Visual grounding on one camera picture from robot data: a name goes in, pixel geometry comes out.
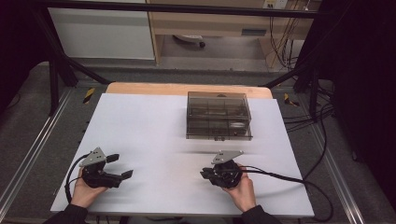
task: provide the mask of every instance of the white cabinet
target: white cabinet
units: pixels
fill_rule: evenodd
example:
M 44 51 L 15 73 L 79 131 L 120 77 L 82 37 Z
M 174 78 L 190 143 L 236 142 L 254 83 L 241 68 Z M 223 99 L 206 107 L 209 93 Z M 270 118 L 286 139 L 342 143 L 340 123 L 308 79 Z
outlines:
M 147 12 L 49 8 L 49 13 L 70 57 L 154 60 Z

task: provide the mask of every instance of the human hand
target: human hand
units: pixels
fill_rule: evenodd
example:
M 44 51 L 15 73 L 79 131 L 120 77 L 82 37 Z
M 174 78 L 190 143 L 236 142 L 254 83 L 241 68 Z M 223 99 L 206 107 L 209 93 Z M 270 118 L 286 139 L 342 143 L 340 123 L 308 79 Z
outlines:
M 82 169 L 79 169 L 78 177 L 79 179 L 76 182 L 75 190 L 73 192 L 73 198 L 71 204 L 77 205 L 80 207 L 88 208 L 93 201 L 99 196 L 99 194 L 105 192 L 107 188 L 99 187 L 96 189 L 91 188 L 88 186 L 84 179 L 82 179 Z
M 241 180 L 235 188 L 223 188 L 223 190 L 230 194 L 231 198 L 233 199 L 233 203 L 242 212 L 246 212 L 250 208 L 253 208 L 257 205 L 253 181 L 248 177 L 247 173 L 242 173 Z

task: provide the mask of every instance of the black sleeve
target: black sleeve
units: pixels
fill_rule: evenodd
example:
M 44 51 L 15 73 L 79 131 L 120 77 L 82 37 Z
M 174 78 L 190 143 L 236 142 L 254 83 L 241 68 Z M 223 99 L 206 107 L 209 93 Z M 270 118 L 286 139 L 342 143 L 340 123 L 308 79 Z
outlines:
M 281 224 L 275 217 L 264 212 L 261 205 L 257 205 L 242 214 L 245 224 Z
M 87 214 L 86 208 L 69 204 L 64 211 L 57 213 L 43 224 L 85 224 Z

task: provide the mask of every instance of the wooden table edge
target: wooden table edge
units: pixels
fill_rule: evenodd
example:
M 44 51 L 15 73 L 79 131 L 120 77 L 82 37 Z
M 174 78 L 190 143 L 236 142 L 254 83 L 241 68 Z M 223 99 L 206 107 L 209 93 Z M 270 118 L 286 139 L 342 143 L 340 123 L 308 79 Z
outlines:
M 241 92 L 247 98 L 273 99 L 268 88 L 248 86 L 194 85 L 176 83 L 136 83 L 113 82 L 108 85 L 106 93 L 147 94 L 147 95 L 187 95 L 189 91 L 207 92 Z

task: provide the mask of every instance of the white tabletop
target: white tabletop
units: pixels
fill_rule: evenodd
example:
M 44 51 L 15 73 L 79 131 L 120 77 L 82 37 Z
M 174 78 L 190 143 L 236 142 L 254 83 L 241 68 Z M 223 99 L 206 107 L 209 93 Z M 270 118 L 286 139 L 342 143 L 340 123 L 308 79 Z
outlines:
M 74 161 L 100 147 L 120 154 L 105 166 L 110 174 L 134 170 L 117 189 L 109 189 L 89 208 L 108 215 L 239 216 L 229 195 L 203 179 L 219 150 L 243 150 L 234 160 L 267 172 L 301 178 L 276 100 L 248 99 L 251 141 L 186 139 L 187 96 L 104 93 Z M 76 177 L 78 168 L 72 177 Z M 301 184 L 249 174 L 257 203 L 278 217 L 312 217 Z M 64 182 L 51 207 L 64 210 Z

